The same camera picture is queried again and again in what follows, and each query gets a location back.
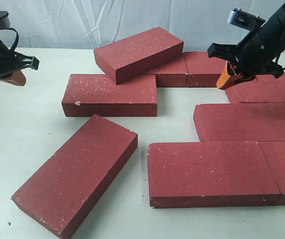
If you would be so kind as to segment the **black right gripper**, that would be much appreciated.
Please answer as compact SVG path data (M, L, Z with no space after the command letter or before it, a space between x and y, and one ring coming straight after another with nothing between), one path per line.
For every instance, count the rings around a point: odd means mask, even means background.
M259 28L249 33L237 44L212 43L208 56L226 61L216 82L226 90L236 82L248 82L258 75L273 75L276 79L285 68L278 58L285 51L285 3Z

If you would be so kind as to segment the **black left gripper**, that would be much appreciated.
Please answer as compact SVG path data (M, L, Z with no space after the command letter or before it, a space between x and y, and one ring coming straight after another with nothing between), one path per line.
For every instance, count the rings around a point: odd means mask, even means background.
M23 69L38 70L39 60L34 56L27 56L8 49L0 41L0 81L15 86L25 86L26 77Z

